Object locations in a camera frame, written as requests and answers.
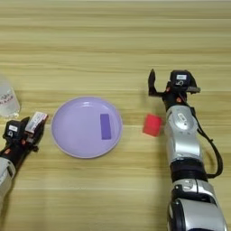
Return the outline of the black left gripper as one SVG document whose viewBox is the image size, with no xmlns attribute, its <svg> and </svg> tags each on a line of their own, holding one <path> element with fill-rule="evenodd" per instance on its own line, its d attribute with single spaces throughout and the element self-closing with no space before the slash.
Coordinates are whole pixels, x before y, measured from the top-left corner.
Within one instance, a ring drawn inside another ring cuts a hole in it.
<svg viewBox="0 0 231 231">
<path fill-rule="evenodd" d="M 27 116 L 21 120 L 22 128 L 25 129 L 29 123 L 30 117 Z M 34 134 L 31 136 L 31 141 L 8 139 L 5 143 L 5 148 L 0 151 L 0 157 L 10 161 L 15 168 L 19 168 L 27 155 L 30 152 L 39 150 L 38 143 L 40 142 L 44 132 L 45 122 L 40 122 L 35 128 Z"/>
</svg>

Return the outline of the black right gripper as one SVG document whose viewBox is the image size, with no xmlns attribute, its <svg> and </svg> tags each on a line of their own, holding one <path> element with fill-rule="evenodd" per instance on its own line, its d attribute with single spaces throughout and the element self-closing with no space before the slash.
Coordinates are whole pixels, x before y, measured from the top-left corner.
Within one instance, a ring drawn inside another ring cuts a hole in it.
<svg viewBox="0 0 231 231">
<path fill-rule="evenodd" d="M 165 109 L 169 110 L 172 106 L 187 106 L 187 92 L 191 94 L 196 94 L 200 92 L 198 87 L 188 87 L 187 92 L 185 88 L 173 88 L 170 86 L 166 87 L 164 94 L 158 92 L 154 86 L 155 83 L 155 72 L 151 69 L 148 78 L 148 88 L 150 97 L 162 97 L 162 101 L 165 105 Z"/>
</svg>

